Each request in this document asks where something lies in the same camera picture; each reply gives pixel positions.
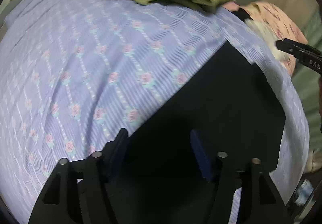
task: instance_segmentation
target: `white fluffy fabric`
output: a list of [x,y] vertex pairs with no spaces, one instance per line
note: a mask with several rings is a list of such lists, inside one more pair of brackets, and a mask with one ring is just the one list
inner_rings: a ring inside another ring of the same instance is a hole
[[275,47],[275,42],[276,40],[278,40],[278,37],[267,23],[265,23],[264,21],[247,19],[245,21],[245,24],[249,27],[249,29],[256,33],[258,37],[262,38],[263,41],[265,41],[265,43],[272,51],[275,59],[277,59],[278,61],[289,59],[289,55],[286,52],[280,51]]

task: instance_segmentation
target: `pink floral fabric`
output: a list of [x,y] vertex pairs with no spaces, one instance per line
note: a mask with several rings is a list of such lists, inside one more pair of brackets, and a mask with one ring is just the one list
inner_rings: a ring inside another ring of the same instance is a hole
[[[298,28],[298,26],[277,6],[268,2],[253,2],[247,6],[238,6],[234,2],[223,5],[229,11],[237,11],[239,8],[244,9],[253,20],[262,20],[268,24],[279,39],[290,39],[303,44],[308,41]],[[292,76],[296,58],[289,55],[289,59],[282,61],[281,64],[287,69]]]

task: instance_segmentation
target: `metal pin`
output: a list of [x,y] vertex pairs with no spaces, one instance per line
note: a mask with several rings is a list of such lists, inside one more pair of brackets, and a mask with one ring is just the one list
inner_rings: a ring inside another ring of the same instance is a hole
[[217,153],[217,156],[218,156],[219,158],[226,158],[226,157],[228,156],[228,154],[227,154],[226,152],[224,152],[224,151],[219,151],[219,152]]
[[258,158],[252,158],[252,163],[254,163],[255,165],[259,165],[261,161]]
[[67,158],[62,158],[62,159],[59,160],[60,165],[65,165],[67,162],[68,162]]
[[92,156],[94,158],[98,158],[98,157],[102,156],[102,152],[101,151],[95,151],[95,152],[93,152]]

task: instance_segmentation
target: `black clamp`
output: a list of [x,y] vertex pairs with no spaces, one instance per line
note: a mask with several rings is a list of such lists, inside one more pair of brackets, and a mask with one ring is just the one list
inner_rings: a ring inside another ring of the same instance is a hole
[[114,141],[84,160],[60,159],[38,196],[28,223],[117,224],[105,183],[118,173],[128,140],[127,130],[121,129]]
[[293,40],[277,40],[276,48],[293,55],[299,63],[322,75],[322,55],[316,49]]
[[242,180],[238,224],[291,223],[281,195],[260,159],[253,158],[246,170],[240,171],[234,166],[234,156],[224,151],[210,159],[212,156],[204,149],[198,131],[191,131],[190,142],[202,175],[216,184],[205,223],[229,222],[237,179]]

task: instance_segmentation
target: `lavender fabric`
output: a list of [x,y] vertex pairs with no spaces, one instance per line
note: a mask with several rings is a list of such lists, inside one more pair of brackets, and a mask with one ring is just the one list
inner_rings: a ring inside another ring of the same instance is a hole
[[[226,41],[259,65],[284,108],[280,157],[271,176],[283,200],[290,198],[309,144],[300,99],[265,43],[226,9],[205,15],[131,0],[23,0],[6,21],[0,194],[21,224],[59,158],[83,159],[122,127],[131,135]],[[239,198],[240,190],[231,223]]]

